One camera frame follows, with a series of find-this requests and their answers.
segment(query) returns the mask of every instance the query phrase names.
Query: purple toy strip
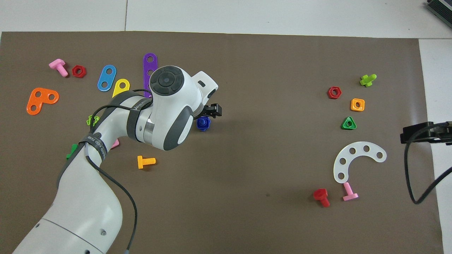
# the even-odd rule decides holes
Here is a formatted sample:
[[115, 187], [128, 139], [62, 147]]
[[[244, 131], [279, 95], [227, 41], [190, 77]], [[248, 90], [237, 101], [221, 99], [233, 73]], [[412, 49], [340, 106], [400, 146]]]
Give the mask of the purple toy strip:
[[[147, 53], [143, 57], [143, 88], [144, 89], [151, 89], [149, 87], [149, 80], [151, 79], [151, 76], [148, 74], [149, 71], [155, 71], [159, 68], [159, 65], [157, 63], [157, 56], [153, 53]], [[148, 92], [144, 92], [144, 97], [151, 98], [152, 94]]]

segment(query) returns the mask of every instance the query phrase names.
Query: lime green toy piece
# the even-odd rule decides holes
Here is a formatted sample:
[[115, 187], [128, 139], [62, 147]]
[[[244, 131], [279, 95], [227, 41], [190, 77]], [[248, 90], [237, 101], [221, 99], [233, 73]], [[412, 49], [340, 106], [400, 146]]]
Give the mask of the lime green toy piece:
[[344, 122], [342, 123], [341, 128], [343, 130], [354, 130], [356, 129], [356, 124], [355, 121], [353, 120], [352, 117], [347, 117]]
[[[86, 124], [89, 126], [91, 124], [91, 118], [93, 115], [88, 116], [88, 120], [86, 120]], [[96, 125], [97, 121], [99, 121], [100, 117], [94, 117], [94, 123], [93, 126]]]
[[359, 82], [361, 85], [365, 85], [366, 87], [369, 87], [372, 85], [372, 81], [374, 81], [377, 78], [377, 75], [372, 74], [370, 76], [364, 75], [361, 77], [361, 81]]
[[77, 147], [78, 147], [78, 144], [72, 144], [71, 153], [66, 155], [66, 160], [68, 160], [72, 156], [72, 154], [76, 151]]

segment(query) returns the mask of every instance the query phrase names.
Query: white floor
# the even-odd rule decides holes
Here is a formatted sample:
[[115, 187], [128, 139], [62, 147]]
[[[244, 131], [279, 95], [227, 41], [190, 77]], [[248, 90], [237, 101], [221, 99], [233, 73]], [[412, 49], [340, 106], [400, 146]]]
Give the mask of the white floor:
[[[0, 0], [0, 35], [124, 30], [420, 38], [428, 119], [452, 121], [452, 28], [425, 1]], [[452, 165], [452, 146], [432, 150], [438, 176]], [[446, 254], [452, 254], [451, 190], [452, 176], [437, 187]]]

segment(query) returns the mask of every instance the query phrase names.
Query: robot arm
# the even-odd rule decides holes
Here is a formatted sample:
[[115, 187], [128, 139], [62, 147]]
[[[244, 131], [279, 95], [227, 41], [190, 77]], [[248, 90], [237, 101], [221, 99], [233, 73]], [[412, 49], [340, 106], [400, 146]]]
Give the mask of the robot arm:
[[153, 73], [150, 88], [150, 99], [132, 91], [112, 99], [111, 105], [123, 108], [106, 109], [79, 143], [60, 174], [52, 206], [14, 254], [106, 253], [121, 228], [122, 209], [88, 159], [99, 167], [121, 136], [168, 151], [182, 144], [193, 119], [206, 110], [221, 116], [220, 106], [205, 106], [218, 85], [204, 72], [190, 77], [178, 67], [165, 66]]

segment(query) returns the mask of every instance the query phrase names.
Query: velcro strap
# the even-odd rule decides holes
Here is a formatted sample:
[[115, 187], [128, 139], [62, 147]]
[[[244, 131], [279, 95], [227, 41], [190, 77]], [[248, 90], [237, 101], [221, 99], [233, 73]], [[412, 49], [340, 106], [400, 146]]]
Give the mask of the velcro strap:
[[129, 136], [129, 138], [140, 142], [137, 139], [137, 136], [135, 133], [138, 118], [140, 117], [140, 111], [145, 108], [148, 108], [149, 106], [151, 106], [151, 104], [152, 104], [152, 98], [150, 98], [150, 99], [143, 98], [143, 99], [139, 100], [137, 103], [135, 103], [135, 105], [133, 105], [133, 107], [131, 107], [130, 112], [129, 112], [129, 117], [127, 118], [127, 136]]
[[104, 142], [100, 139], [100, 133], [88, 133], [80, 142], [79, 144], [82, 143], [88, 143], [90, 145], [92, 145], [97, 152], [100, 155], [100, 158], [102, 158], [102, 160], [105, 159], [105, 157], [107, 156], [107, 147], [105, 147]]

